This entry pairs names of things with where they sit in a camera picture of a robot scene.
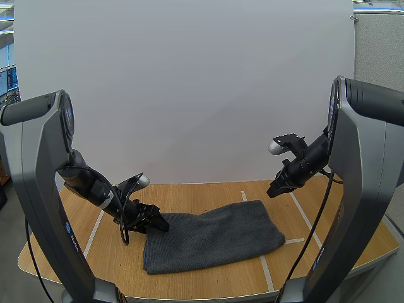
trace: wooden table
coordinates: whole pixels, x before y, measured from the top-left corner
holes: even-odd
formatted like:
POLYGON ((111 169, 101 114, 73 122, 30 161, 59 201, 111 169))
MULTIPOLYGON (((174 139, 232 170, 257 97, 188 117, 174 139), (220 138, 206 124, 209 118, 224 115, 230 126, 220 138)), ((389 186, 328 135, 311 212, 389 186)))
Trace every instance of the wooden table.
MULTIPOLYGON (((150 185, 134 193, 132 198, 155 204, 162 213, 200 214, 229 203, 260 199, 271 220, 287 240, 282 247, 260 258, 165 275, 147 275, 142 269, 145 235, 131 232, 129 246, 124 246, 119 226, 112 222, 110 216, 67 189, 61 191, 61 199, 95 276, 114 282, 128 297, 174 300, 269 299, 282 286, 304 245, 323 199, 327 181, 323 176, 313 177, 302 189, 274 199, 266 195, 270 181, 150 185)), ((343 186, 334 183, 314 238, 292 278, 307 274, 334 219, 342 194, 343 186)), ((31 238, 42 276, 58 282, 34 236, 31 238)), ((350 276, 374 267, 396 252, 398 247, 395 238, 381 223, 350 276)), ((18 266, 23 271, 35 274, 27 245, 18 258, 18 266)))

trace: monitor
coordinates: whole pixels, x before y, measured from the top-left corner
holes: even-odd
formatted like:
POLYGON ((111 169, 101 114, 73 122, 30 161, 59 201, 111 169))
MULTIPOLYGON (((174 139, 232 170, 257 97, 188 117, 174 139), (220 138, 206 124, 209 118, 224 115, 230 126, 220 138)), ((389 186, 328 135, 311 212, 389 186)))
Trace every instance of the monitor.
POLYGON ((0 96, 3 96, 7 91, 7 71, 3 71, 0 73, 0 96))
POLYGON ((16 68, 11 68, 7 70, 7 88, 8 90, 14 90, 18 87, 17 80, 17 70, 16 68))

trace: white backdrop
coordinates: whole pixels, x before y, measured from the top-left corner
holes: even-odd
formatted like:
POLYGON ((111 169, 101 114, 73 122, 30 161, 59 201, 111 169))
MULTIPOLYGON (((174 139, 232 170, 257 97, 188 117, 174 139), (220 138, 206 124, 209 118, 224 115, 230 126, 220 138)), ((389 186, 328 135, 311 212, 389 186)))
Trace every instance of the white backdrop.
POLYGON ((311 143, 332 80, 353 75, 351 14, 351 0, 18 0, 21 96, 65 89, 73 147, 112 182, 271 179, 272 137, 311 143))

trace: black wire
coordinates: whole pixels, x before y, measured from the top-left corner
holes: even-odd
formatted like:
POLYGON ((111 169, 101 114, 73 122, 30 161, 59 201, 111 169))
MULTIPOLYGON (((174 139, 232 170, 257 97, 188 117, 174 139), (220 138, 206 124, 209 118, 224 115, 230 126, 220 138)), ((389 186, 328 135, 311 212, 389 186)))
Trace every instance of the black wire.
POLYGON ((311 240, 311 238, 312 238, 312 236, 313 236, 313 233, 314 233, 314 231, 315 231, 315 229, 316 229, 316 227, 317 227, 317 224, 318 224, 318 222, 319 222, 319 220, 320 220, 321 214, 322 214, 322 212, 323 212, 323 210, 324 210, 324 207, 325 207, 325 205, 326 205, 326 202, 327 202, 327 199, 328 199, 328 195, 330 194, 331 185, 333 185, 333 178, 334 178, 334 172, 331 171, 331 173, 330 173, 330 179, 328 180, 327 189, 326 189, 326 192, 325 192, 325 194, 324 194, 323 202, 321 203, 320 209, 318 210, 317 217, 316 217, 316 219, 314 220, 313 226, 312 226, 312 228, 311 228, 311 230, 310 230, 310 234, 308 235, 307 240, 306 240, 306 242, 304 243, 304 246, 303 246, 302 250, 300 251, 299 256, 297 257, 295 263, 293 264, 292 268, 290 269, 290 272, 289 272, 289 274, 288 274, 288 277, 286 277, 285 283, 283 284, 283 287, 280 289, 280 291, 279 291, 279 293, 278 293, 278 297, 276 298, 276 301, 275 301, 275 302, 279 302, 278 300, 280 299, 280 296, 282 295, 283 288, 284 288, 284 286, 285 286, 287 280, 289 280, 290 277, 292 276, 292 273, 294 272, 296 266, 299 264, 300 259, 303 257, 303 254, 304 254, 304 252, 306 251, 306 249, 307 249, 307 247, 308 247, 308 245, 309 245, 309 243, 310 243, 310 240, 311 240))
POLYGON ((122 205, 121 205, 121 199, 119 198, 118 194, 116 193, 116 190, 114 189, 112 184, 108 181, 108 179, 105 178, 100 172, 97 172, 95 169, 92 169, 91 167, 82 167, 82 166, 71 165, 71 166, 64 167, 64 169, 84 169, 84 170, 88 170, 88 171, 92 172, 93 174, 95 174, 98 178, 103 180, 108 185, 109 189, 112 191, 112 194, 114 195, 115 199, 117 200, 119 212, 121 213, 121 220, 119 222, 119 230, 121 231, 121 238, 122 238, 122 241, 125 244, 125 246, 128 246, 128 244, 129 244, 129 231, 128 231, 128 226, 126 224, 125 213, 124 213, 124 210, 123 210, 122 205))
MULTIPOLYGON (((330 178, 330 174, 327 173, 324 169, 321 169, 321 170, 319 171, 319 173, 322 174, 322 175, 327 176, 328 178, 330 178)), ((333 178, 333 182, 338 183, 338 184, 343 184, 342 181, 335 180, 334 178, 333 178)))
POLYGON ((29 229, 28 229, 28 221, 27 221, 27 218, 25 218, 25 234, 26 234, 26 236, 27 236, 28 248, 29 248, 29 250, 30 250, 30 254, 31 254, 32 262, 33 262, 33 267, 35 267, 35 271, 37 272, 37 275, 38 275, 38 278, 39 278, 39 282, 40 282, 40 284, 42 285, 42 288, 44 289, 45 294, 48 296, 49 300, 50 300, 52 303, 55 303, 55 301, 52 300, 51 295, 48 293, 48 290, 46 289, 46 286, 45 286, 45 284, 44 284, 44 281, 42 280, 42 277, 40 276, 39 269, 38 269, 38 266, 37 266, 37 262, 35 261, 35 257, 33 256, 33 251, 32 251, 32 246, 31 246, 31 240, 30 240, 30 231, 29 231, 29 229))

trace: folded cloth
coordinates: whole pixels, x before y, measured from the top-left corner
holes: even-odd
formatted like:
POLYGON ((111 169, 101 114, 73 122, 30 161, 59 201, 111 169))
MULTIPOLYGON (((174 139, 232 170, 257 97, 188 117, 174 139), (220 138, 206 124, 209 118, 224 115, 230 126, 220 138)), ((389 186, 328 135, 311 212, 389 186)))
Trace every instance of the folded cloth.
POLYGON ((164 213, 169 232, 146 230, 148 274, 198 270, 266 254, 285 243, 261 201, 233 203, 201 215, 164 213))

